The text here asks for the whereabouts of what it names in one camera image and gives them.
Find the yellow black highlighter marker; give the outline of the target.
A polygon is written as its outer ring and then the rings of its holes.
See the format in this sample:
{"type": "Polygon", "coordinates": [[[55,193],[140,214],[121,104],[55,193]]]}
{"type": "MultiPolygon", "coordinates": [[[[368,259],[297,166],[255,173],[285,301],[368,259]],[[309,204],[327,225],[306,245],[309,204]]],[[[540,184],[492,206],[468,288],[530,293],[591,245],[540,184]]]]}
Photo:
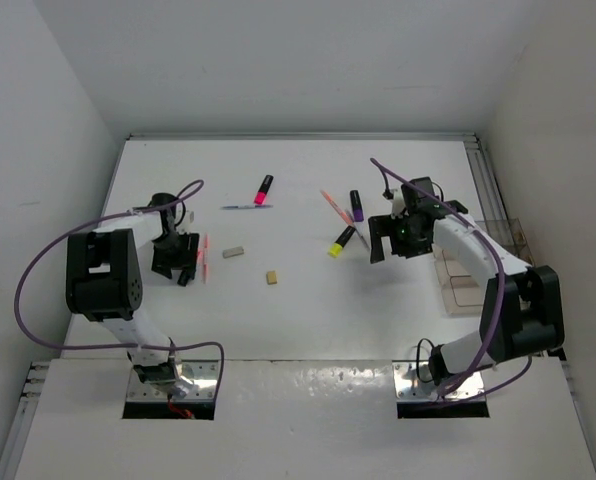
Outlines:
{"type": "Polygon", "coordinates": [[[332,258],[337,258],[346,247],[349,240],[355,235],[356,228],[349,225],[346,229],[337,237],[332,243],[328,250],[328,255],[332,258]]]}

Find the pink black highlighter marker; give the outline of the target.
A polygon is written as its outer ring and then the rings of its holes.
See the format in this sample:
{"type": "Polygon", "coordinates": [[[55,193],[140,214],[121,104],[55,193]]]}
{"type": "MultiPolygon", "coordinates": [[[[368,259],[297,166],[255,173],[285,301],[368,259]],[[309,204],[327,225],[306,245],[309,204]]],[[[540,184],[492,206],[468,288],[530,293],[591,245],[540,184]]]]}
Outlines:
{"type": "Polygon", "coordinates": [[[273,175],[266,175],[254,197],[254,204],[257,206],[261,206],[264,204],[267,194],[269,192],[269,189],[272,185],[272,182],[274,180],[274,176],[273,175]]]}

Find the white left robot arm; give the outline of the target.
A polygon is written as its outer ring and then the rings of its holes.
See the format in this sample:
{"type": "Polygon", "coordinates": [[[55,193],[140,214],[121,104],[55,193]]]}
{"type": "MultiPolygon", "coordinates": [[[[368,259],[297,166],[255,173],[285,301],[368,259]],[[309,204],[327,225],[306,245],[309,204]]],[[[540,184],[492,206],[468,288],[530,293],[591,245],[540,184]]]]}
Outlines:
{"type": "Polygon", "coordinates": [[[67,240],[66,302],[70,311],[111,332],[141,383],[173,398],[194,390],[192,370],[141,308],[138,250],[153,247],[151,271],[185,287],[194,280],[199,235],[177,226],[177,198],[157,193],[129,216],[67,240]]]}

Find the orange black highlighter marker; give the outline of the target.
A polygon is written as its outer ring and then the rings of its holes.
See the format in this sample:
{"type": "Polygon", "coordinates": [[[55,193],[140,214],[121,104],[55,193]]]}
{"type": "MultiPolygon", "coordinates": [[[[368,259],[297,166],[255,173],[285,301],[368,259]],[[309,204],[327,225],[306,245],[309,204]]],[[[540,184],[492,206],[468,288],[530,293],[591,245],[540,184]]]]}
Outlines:
{"type": "Polygon", "coordinates": [[[201,254],[202,252],[198,250],[187,252],[185,254],[180,266],[180,273],[177,280],[177,284],[179,286],[186,287],[195,279],[198,261],[201,257],[201,254]]]}

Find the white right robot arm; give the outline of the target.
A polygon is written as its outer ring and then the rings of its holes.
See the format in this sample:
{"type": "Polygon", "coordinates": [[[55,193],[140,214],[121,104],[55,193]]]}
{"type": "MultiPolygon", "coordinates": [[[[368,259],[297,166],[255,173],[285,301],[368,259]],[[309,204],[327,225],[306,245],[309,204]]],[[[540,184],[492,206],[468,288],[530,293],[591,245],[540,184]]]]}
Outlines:
{"type": "Polygon", "coordinates": [[[219,341],[234,359],[396,359],[427,342],[420,378],[441,397],[476,371],[562,343],[553,270],[510,255],[467,218],[443,217],[418,238],[411,224],[371,218],[365,250],[316,206],[220,212],[204,223],[209,283],[172,301],[177,337],[219,341]],[[479,320],[452,324],[442,312],[433,247],[484,289],[479,320]]]}

